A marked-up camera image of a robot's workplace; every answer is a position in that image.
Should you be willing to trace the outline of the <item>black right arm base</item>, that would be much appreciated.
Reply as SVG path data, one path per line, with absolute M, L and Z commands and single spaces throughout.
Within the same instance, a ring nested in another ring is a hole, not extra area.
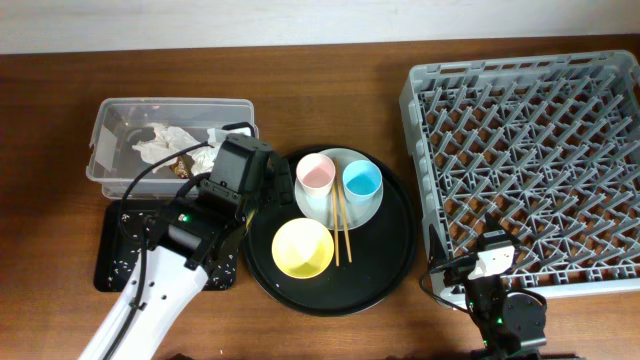
M 509 291 L 484 321 L 482 359 L 539 359 L 547 344 L 546 298 L 531 291 Z

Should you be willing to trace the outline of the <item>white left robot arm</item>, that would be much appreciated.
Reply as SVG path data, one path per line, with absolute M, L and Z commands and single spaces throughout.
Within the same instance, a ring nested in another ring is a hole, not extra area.
M 228 134 L 212 171 L 145 218 L 135 267 L 82 358 L 152 358 L 179 314 L 237 256 L 270 201 L 293 201 L 288 163 L 261 139 Z

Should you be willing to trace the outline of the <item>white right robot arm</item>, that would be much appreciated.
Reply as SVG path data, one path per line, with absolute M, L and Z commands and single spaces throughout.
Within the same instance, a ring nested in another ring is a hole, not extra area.
M 485 231 L 476 238 L 476 247 L 450 260 L 429 260 L 429 274 L 442 273 L 446 286 L 462 285 L 464 310 L 479 328 L 486 350 L 506 358 L 506 336 L 499 335 L 503 325 L 499 306 L 506 298 L 501 275 L 513 265 L 520 240 L 500 224 L 497 216 L 487 213 Z

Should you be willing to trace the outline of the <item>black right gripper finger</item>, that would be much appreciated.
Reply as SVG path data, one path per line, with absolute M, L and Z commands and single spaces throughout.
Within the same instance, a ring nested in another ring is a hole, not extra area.
M 428 228 L 429 234 L 429 264 L 438 265 L 447 260 L 447 253 L 439 238 L 438 231 L 434 225 Z
M 485 214 L 486 231 L 484 235 L 504 235 L 506 230 L 500 225 L 500 218 L 490 213 Z

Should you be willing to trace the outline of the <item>white tissue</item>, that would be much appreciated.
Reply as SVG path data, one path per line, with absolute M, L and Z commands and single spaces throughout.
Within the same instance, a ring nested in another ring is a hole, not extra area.
M 148 164 L 154 164 L 176 152 L 199 144 L 189 132 L 180 127 L 165 126 L 159 123 L 151 123 L 154 138 L 148 141 L 139 141 L 132 146 L 141 159 Z M 215 140 L 215 130 L 207 130 L 210 138 L 208 145 L 186 153 L 191 158 L 191 175 L 210 172 L 213 169 L 216 157 L 221 147 L 221 142 Z

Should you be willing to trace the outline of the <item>yellow bowl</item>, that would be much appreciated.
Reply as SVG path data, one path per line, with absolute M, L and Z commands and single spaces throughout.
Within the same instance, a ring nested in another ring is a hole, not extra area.
M 276 231 L 271 245 L 277 268 L 294 279 L 320 275 L 333 261 L 334 250 L 330 231 L 310 218 L 286 222 Z

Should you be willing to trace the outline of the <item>wooden chopstick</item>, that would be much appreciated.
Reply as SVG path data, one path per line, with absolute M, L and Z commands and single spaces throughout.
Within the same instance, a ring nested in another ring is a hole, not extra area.
M 332 218 L 333 218 L 333 242 L 334 242 L 334 258 L 336 267 L 340 266 L 340 250 L 339 250 L 339 224 L 338 224 L 338 210 L 337 210 L 337 188 L 335 181 L 331 187 L 331 203 L 332 203 Z
M 349 236 L 349 229 L 348 229 L 348 223 L 347 223 L 347 212 L 346 212 L 346 199 L 345 199 L 345 195 L 344 195 L 344 190 L 343 190 L 343 182 L 342 182 L 342 176 L 341 176 L 341 172 L 340 172 L 340 167 L 339 167 L 339 160 L 338 158 L 334 158 L 334 164 L 336 167 L 336 185 L 337 185 L 337 194 L 338 194 L 338 203 L 340 206 L 340 213 L 341 213 L 341 221 L 342 221 L 342 227 L 343 227 L 343 234 L 344 234 L 344 238 L 345 238 L 345 243 L 346 243 L 346 250 L 347 250 L 347 258 L 349 263 L 352 263 L 353 258 L 352 258 L 352 251 L 351 251 L 351 242 L 350 242 L 350 236 Z

